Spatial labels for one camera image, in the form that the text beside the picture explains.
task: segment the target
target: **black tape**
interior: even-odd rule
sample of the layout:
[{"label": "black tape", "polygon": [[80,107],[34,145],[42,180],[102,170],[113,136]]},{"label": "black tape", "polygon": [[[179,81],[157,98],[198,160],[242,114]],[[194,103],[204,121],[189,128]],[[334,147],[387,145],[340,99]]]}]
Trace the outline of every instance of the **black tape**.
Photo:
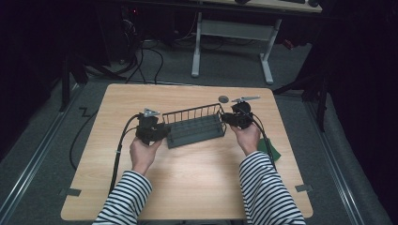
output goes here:
[{"label": "black tape", "polygon": [[59,196],[76,196],[78,197],[82,191],[79,189],[73,189],[73,188],[62,188],[61,191],[59,191]]},{"label": "black tape", "polygon": [[310,191],[314,190],[311,185],[300,185],[300,186],[295,186],[295,188],[296,188],[297,192],[301,192],[301,191],[310,192]]}]

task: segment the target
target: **small coin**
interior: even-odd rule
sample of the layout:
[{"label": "small coin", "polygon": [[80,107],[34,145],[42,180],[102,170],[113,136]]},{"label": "small coin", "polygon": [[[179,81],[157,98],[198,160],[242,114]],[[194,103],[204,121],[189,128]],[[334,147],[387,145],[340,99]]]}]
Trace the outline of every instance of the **small coin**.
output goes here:
[{"label": "small coin", "polygon": [[220,96],[219,97],[219,102],[220,103],[227,103],[229,101],[229,98],[227,96]]}]

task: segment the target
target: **hand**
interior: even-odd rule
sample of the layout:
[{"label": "hand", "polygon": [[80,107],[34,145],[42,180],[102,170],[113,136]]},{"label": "hand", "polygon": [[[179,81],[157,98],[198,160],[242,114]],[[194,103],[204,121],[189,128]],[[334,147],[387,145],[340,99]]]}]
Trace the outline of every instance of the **hand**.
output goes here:
[{"label": "hand", "polygon": [[260,129],[253,123],[245,129],[230,126],[237,135],[237,143],[246,156],[257,151],[257,144],[260,141]]},{"label": "hand", "polygon": [[156,151],[161,146],[161,141],[154,142],[152,145],[143,143],[139,138],[135,137],[130,145],[130,157],[132,162],[132,170],[145,175],[155,160]]}]

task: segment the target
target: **black and white striped shirt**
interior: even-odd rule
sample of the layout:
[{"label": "black and white striped shirt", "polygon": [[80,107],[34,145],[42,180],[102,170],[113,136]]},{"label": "black and white striped shirt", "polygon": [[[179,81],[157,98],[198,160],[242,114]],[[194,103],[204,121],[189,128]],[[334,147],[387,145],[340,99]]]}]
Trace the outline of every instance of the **black and white striped shirt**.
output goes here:
[{"label": "black and white striped shirt", "polygon": [[248,155],[239,177],[248,224],[305,224],[267,154]]},{"label": "black and white striped shirt", "polygon": [[[239,176],[248,224],[305,224],[267,154],[247,156]],[[137,224],[151,190],[141,174],[124,172],[93,224]]]}]

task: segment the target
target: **black wire basket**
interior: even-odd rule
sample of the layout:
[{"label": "black wire basket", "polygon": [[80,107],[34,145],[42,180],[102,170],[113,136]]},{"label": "black wire basket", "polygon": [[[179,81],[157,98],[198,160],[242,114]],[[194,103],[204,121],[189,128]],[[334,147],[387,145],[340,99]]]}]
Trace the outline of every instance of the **black wire basket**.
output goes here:
[{"label": "black wire basket", "polygon": [[168,147],[223,137],[226,124],[222,122],[221,114],[223,109],[220,103],[164,113],[163,122],[171,128],[167,136]]}]

